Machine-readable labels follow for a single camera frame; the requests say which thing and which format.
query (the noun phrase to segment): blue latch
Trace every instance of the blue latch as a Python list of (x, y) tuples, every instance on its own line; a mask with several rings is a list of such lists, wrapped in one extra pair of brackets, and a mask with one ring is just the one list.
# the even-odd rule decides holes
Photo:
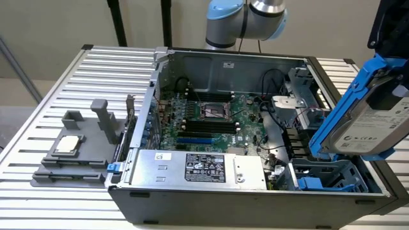
[(298, 187), (303, 191), (350, 192), (355, 186), (354, 184), (349, 184), (342, 188), (323, 188), (319, 178), (302, 177), (298, 179)]
[(106, 172), (119, 174), (119, 166), (119, 164), (109, 164), (106, 167)]

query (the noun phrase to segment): black pole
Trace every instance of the black pole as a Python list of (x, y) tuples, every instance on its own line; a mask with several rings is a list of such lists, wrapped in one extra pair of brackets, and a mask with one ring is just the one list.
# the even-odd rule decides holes
[(119, 2), (118, 0), (106, 0), (107, 7), (110, 10), (111, 21), (114, 26), (114, 33), (118, 46), (126, 47), (126, 36), (125, 36), (125, 29), (122, 23), (122, 16), (121, 16), (121, 9), (119, 9)]
[(171, 47), (171, 17), (170, 17), (171, 0), (159, 0), (161, 8), (161, 28), (163, 33), (163, 45)]

